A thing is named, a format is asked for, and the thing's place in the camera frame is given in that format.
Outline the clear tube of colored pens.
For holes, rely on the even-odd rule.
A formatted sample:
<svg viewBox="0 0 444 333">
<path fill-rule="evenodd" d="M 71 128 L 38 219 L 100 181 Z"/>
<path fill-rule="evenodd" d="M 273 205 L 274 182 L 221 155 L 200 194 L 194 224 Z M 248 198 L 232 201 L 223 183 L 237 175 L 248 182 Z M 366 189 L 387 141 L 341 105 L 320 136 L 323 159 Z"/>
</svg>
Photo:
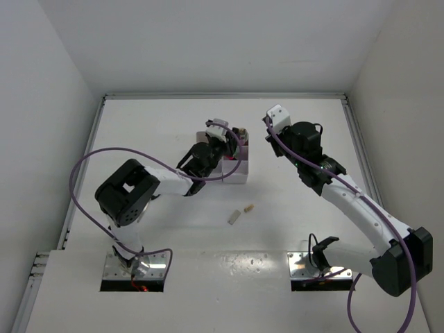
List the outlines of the clear tube of colored pens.
<svg viewBox="0 0 444 333">
<path fill-rule="evenodd" d="M 248 145 L 249 134 L 245 128 L 232 128 L 233 133 L 237 136 L 242 146 Z"/>
</svg>

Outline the green black highlighter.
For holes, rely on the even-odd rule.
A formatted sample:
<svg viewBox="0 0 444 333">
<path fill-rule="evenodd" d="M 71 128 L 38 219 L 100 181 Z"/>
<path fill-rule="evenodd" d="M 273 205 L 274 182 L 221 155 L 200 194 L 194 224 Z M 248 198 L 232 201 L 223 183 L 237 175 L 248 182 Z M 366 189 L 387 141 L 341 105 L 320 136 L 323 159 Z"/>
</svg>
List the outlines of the green black highlighter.
<svg viewBox="0 0 444 333">
<path fill-rule="evenodd" d="M 231 158 L 232 158 L 233 160 L 237 160 L 238 155 L 239 155 L 239 152 L 240 152 L 240 148 L 239 148 L 239 147 L 236 147 L 236 149 L 234 150 L 234 152 L 233 152 Z"/>
</svg>

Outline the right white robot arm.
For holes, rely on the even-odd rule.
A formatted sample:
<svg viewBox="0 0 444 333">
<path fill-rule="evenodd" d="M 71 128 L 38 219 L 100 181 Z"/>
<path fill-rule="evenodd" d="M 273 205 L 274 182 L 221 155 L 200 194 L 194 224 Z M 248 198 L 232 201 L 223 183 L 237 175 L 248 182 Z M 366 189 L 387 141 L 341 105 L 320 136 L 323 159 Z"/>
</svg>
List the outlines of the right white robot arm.
<svg viewBox="0 0 444 333">
<path fill-rule="evenodd" d="M 289 117 L 275 121 L 270 115 L 263 122 L 275 155 L 288 159 L 302 183 L 342 212 L 371 243 L 352 246 L 328 236 L 309 249 L 311 265 L 322 273 L 340 266 L 367 275 L 393 297 L 416 290 L 418 281 L 432 271 L 431 233 L 391 216 L 359 188 L 345 167 L 324 154 L 320 124 L 291 123 Z"/>
</svg>

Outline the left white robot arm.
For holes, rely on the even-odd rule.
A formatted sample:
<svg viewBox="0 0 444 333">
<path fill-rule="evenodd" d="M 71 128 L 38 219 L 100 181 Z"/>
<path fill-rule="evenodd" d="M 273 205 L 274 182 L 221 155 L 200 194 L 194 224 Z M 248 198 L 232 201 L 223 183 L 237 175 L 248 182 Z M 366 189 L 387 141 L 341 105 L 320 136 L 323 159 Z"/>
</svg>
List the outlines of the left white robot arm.
<svg viewBox="0 0 444 333">
<path fill-rule="evenodd" d="M 194 144 L 173 171 L 147 167 L 129 159 L 96 190 L 94 197 L 117 238 L 113 251 L 126 268 L 132 267 L 136 254 L 144 251 L 138 220 L 148 204 L 161 195 L 197 194 L 223 157 L 232 157 L 237 152 L 239 141 L 233 136 L 208 133 L 205 136 L 207 140 Z"/>
</svg>

